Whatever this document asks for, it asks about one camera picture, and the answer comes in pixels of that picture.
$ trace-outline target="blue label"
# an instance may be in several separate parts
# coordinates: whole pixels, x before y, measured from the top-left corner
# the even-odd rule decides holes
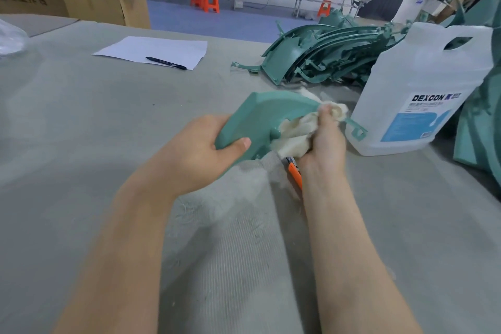
[[[381,141],[408,141],[427,138],[451,110],[438,116],[435,112],[400,113],[395,116]]]

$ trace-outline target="white cloth rag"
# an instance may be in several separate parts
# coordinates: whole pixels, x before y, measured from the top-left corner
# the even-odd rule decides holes
[[[316,100],[321,104],[330,104],[332,109],[332,118],[338,122],[343,121],[348,113],[348,107],[345,104],[332,101],[321,101],[316,95],[302,88],[299,93],[304,97]],[[310,138],[318,128],[318,112],[298,117],[292,121],[285,119],[279,126],[280,139],[273,140],[271,148],[276,151],[281,159],[286,157],[301,157],[310,150]]]

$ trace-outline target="white paper sheet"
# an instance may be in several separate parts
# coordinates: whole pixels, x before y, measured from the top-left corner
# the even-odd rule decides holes
[[[207,41],[128,36],[116,44],[93,53],[93,55],[167,66],[146,59],[146,57],[154,57],[193,70],[206,52]]]

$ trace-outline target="hand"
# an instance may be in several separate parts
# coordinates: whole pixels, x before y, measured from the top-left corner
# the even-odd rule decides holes
[[[241,138],[216,150],[214,141],[228,119],[206,115],[192,120],[127,182],[168,202],[211,184],[251,146],[249,138]]]
[[[334,180],[345,177],[346,139],[331,115],[332,106],[319,108],[319,127],[313,136],[313,148],[298,161],[301,173],[315,179]]]

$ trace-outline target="clear plastic bag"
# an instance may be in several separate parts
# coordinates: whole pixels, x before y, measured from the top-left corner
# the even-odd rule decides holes
[[[27,42],[26,32],[0,19],[0,57],[21,52]]]

